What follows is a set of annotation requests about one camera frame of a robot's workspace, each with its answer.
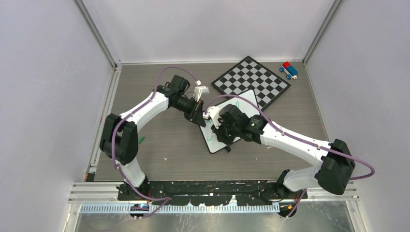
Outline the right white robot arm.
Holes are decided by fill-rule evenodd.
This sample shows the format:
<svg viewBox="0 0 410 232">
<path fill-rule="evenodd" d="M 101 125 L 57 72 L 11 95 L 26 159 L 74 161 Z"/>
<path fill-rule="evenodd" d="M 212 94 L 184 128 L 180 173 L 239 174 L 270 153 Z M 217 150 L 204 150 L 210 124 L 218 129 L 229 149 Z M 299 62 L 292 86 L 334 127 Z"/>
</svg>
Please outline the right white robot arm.
<svg viewBox="0 0 410 232">
<path fill-rule="evenodd" d="M 213 121 L 212 132 L 217 140 L 230 146 L 235 138 L 272 146 L 295 155 L 311 164 L 300 170 L 284 170 L 273 187 L 279 198 L 289 198 L 308 188 L 342 195 L 355 168 L 350 152 L 342 140 L 315 140 L 279 127 L 262 114 L 247 116 L 237 106 L 209 107 L 205 117 Z"/>
</svg>

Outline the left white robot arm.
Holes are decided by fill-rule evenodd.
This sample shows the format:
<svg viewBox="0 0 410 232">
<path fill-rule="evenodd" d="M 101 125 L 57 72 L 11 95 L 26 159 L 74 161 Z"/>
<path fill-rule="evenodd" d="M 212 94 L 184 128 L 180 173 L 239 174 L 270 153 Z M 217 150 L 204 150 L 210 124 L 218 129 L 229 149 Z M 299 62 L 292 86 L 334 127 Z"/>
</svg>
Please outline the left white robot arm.
<svg viewBox="0 0 410 232">
<path fill-rule="evenodd" d="M 183 112 L 187 121 L 205 127 L 201 96 L 207 94 L 209 88 L 196 81 L 194 96 L 188 98 L 186 91 L 189 86 L 187 79 L 175 75 L 164 86 L 155 87 L 144 101 L 128 112 L 120 115 L 111 113 L 105 119 L 99 148 L 121 171 L 126 183 L 131 186 L 130 194 L 137 200 L 143 200 L 148 194 L 147 177 L 137 160 L 141 128 L 169 108 Z"/>
</svg>

